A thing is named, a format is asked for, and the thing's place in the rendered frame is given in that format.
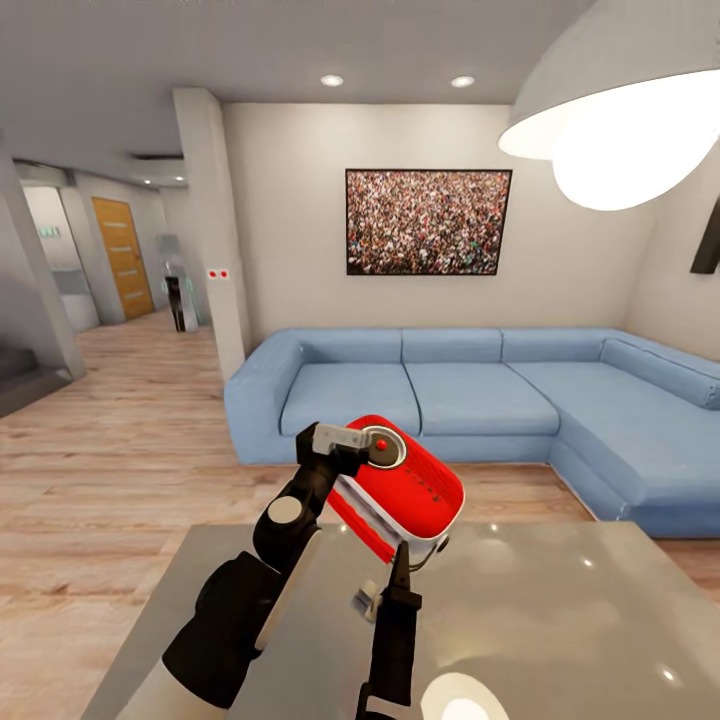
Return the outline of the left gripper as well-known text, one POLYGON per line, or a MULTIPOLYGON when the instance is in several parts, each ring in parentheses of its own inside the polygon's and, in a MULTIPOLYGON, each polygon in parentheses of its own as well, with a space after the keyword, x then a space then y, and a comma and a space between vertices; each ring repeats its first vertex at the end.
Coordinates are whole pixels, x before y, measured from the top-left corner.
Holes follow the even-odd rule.
POLYGON ((328 480, 332 490, 339 475, 356 477, 359 465, 368 464, 370 445, 366 448, 356 448, 348 444, 334 444, 334 448, 328 454, 316 452, 314 432, 317 427, 318 422, 314 422, 296 436, 296 457, 299 465, 297 472, 304 469, 320 472, 328 480))

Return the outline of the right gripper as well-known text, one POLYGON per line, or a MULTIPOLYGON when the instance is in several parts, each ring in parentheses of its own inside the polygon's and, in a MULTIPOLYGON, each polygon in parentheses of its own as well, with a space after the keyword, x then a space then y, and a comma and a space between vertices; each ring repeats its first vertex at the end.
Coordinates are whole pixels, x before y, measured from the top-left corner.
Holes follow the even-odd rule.
POLYGON ((412 568, 407 541, 396 546, 396 555, 390 585, 381 593, 383 602, 378 608, 372 656, 413 666, 417 611, 422 609, 422 595, 410 592, 412 568))

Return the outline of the radio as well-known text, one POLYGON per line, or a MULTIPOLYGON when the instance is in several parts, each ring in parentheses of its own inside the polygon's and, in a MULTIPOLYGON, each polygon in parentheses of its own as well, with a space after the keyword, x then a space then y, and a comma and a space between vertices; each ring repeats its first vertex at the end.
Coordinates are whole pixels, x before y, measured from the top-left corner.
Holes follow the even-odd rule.
POLYGON ((410 554, 442 551, 449 544, 447 529, 465 501, 459 478, 381 415, 365 415, 347 427, 371 434, 369 460, 359 465, 356 477, 339 475, 335 483, 375 528, 334 487, 328 503, 385 563, 397 559, 394 547, 401 541, 408 542, 410 554))

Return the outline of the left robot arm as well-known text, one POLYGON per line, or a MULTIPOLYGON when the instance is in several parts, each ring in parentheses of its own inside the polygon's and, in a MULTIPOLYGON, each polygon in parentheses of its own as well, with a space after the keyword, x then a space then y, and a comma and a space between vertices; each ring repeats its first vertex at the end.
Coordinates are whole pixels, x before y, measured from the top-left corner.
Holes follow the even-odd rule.
POLYGON ((329 492, 368 464, 370 443, 369 432, 319 422, 296 436, 299 470, 255 525, 259 558, 241 551, 207 579, 195 616, 115 720, 226 719, 319 550, 329 492))

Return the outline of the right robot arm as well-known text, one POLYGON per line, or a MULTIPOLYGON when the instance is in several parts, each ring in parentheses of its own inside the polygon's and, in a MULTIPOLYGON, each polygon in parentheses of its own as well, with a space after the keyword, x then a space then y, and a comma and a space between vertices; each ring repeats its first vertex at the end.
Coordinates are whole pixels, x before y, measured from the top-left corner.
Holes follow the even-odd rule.
POLYGON ((387 714, 367 711, 369 695, 411 707, 411 677, 414 665, 417 611, 422 595, 410 592, 409 546, 396 546, 390 585, 377 596, 378 586, 366 579, 351 606, 375 624, 369 681, 361 685, 355 720, 396 720, 387 714))

